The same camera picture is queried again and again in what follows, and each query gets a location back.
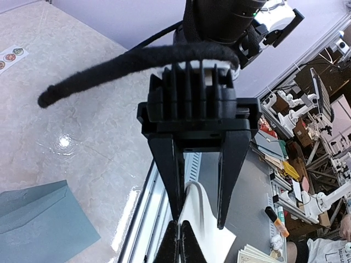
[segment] orange marker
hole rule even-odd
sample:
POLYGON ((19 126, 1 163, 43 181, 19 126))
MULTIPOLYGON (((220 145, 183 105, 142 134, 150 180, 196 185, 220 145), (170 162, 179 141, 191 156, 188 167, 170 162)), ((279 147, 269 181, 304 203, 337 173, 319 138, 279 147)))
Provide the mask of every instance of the orange marker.
POLYGON ((270 220, 274 223, 275 227, 279 230, 279 232, 283 235, 283 237, 288 237, 290 234, 284 224, 280 221, 276 213, 273 211, 272 207, 266 207, 265 213, 269 217, 270 220))

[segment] marble floor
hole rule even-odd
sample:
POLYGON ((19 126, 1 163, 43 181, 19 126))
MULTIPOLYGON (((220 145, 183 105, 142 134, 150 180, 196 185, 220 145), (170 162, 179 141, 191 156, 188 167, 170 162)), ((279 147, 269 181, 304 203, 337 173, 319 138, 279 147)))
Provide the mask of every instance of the marble floor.
POLYGON ((45 1, 0 14, 0 52, 29 55, 0 74, 0 192, 67 180, 101 239, 69 262, 117 262, 151 163, 136 119, 149 72, 43 110, 37 97, 125 50, 45 1))

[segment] light blue paper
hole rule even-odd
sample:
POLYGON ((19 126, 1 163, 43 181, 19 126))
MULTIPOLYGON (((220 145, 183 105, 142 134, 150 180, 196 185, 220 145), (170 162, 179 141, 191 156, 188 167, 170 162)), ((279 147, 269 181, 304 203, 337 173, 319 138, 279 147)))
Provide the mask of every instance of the light blue paper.
POLYGON ((1 263, 64 263, 99 239, 66 181, 0 194, 1 263))

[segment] yellow object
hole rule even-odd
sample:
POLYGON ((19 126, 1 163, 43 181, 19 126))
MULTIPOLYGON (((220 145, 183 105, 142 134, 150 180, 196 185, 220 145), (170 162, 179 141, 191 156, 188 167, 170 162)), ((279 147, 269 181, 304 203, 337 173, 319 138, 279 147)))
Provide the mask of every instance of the yellow object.
POLYGON ((295 168, 291 166, 287 161, 283 161, 284 172, 298 181, 300 178, 299 174, 296 172, 295 168))

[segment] sticker sheet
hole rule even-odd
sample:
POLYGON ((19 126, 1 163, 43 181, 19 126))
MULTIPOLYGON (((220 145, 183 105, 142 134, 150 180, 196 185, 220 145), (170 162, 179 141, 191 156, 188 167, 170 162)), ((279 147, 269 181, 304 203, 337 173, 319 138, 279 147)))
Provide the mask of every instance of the sticker sheet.
POLYGON ((28 54, 29 53, 25 49, 17 45, 13 45, 2 51, 0 53, 0 75, 18 61, 25 58, 28 54))

